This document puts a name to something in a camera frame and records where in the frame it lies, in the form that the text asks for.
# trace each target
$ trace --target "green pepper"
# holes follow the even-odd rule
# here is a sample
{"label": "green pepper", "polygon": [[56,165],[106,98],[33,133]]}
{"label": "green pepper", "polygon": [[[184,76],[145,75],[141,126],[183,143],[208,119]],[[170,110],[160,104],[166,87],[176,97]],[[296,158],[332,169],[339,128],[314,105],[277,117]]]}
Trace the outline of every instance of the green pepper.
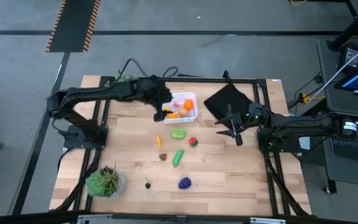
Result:
{"label": "green pepper", "polygon": [[184,138],[186,137],[186,131],[180,128],[174,128],[172,129],[171,135],[174,138]]}
{"label": "green pepper", "polygon": [[179,165],[179,161],[181,159],[181,157],[183,156],[183,153],[185,153],[183,150],[178,150],[177,154],[175,155],[175,157],[173,158],[173,166],[177,167]]}

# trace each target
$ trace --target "orange fruit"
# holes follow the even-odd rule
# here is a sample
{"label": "orange fruit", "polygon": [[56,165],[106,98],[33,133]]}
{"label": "orange fruit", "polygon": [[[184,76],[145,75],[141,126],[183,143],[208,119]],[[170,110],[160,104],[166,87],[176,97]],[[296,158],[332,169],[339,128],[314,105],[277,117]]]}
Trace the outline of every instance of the orange fruit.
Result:
{"label": "orange fruit", "polygon": [[187,110],[193,109],[193,100],[186,100],[183,107],[185,107]]}

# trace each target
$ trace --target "black cloth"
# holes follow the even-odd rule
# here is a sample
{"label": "black cloth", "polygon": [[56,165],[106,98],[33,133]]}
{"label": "black cloth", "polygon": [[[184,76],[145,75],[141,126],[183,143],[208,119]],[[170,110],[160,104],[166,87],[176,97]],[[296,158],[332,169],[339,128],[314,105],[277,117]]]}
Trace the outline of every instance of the black cloth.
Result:
{"label": "black cloth", "polygon": [[[214,95],[204,101],[205,106],[213,114],[213,116],[220,120],[227,113],[227,106],[231,105],[233,113],[240,113],[242,117],[248,113],[249,105],[252,103],[248,97],[241,93],[233,83],[227,84],[225,87],[217,91]],[[232,129],[230,121],[223,122],[223,124]]]}

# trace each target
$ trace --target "red strawberry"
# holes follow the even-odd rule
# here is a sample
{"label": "red strawberry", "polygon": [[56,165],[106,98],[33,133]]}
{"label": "red strawberry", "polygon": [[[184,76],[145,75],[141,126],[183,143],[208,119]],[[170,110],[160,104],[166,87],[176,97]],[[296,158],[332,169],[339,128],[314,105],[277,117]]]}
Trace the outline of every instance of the red strawberry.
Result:
{"label": "red strawberry", "polygon": [[162,161],[164,161],[165,159],[167,159],[167,154],[166,153],[160,154],[159,157]]}

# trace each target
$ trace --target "plant pot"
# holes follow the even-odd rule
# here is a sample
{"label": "plant pot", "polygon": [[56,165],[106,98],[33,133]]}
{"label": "plant pot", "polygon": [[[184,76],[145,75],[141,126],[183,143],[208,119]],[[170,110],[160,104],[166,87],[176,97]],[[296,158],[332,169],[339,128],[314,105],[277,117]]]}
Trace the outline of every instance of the plant pot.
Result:
{"label": "plant pot", "polygon": [[118,187],[117,187],[117,190],[114,193],[112,193],[112,195],[110,195],[108,197],[104,197],[104,198],[115,199],[115,198],[120,197],[124,193],[125,188],[127,187],[127,180],[126,180],[123,172],[115,170],[111,167],[109,167],[109,168],[112,169],[115,173],[117,173]]}

